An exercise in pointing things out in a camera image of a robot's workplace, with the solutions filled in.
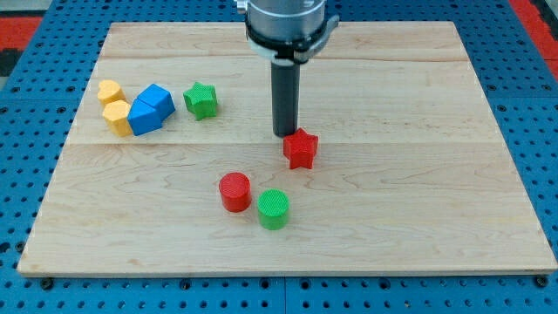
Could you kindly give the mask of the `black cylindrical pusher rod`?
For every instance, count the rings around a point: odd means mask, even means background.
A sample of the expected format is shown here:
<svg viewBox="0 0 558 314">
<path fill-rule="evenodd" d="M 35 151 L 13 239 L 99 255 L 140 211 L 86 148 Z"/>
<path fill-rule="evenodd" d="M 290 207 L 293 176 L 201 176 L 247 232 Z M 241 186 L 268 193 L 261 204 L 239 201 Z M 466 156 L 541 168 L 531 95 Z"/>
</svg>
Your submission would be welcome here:
<svg viewBox="0 0 558 314">
<path fill-rule="evenodd" d="M 271 64 L 273 133 L 285 137 L 297 129 L 300 66 Z"/>
</svg>

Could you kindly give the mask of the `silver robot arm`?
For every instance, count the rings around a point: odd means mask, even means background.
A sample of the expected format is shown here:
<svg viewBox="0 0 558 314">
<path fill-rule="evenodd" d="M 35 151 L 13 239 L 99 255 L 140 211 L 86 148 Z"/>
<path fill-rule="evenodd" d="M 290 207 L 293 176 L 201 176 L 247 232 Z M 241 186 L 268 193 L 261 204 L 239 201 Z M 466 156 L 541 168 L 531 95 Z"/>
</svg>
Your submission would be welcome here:
<svg viewBox="0 0 558 314">
<path fill-rule="evenodd" d="M 250 48 L 270 62 L 272 127 L 283 138 L 298 128 L 300 67 L 327 45 L 339 16 L 325 0 L 236 0 Z"/>
</svg>

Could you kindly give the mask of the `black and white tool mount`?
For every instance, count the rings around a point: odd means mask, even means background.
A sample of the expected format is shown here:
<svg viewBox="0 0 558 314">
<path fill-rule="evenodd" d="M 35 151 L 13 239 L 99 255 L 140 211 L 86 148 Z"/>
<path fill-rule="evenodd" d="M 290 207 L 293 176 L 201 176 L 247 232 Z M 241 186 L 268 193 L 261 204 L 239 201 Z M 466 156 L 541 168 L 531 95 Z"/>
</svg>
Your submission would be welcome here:
<svg viewBox="0 0 558 314">
<path fill-rule="evenodd" d="M 335 15 L 323 22 L 310 35 L 293 40 L 275 40 L 266 38 L 246 24 L 246 37 L 249 47 L 259 56 L 279 66 L 306 64 L 327 45 L 331 33 L 339 25 L 339 16 Z"/>
</svg>

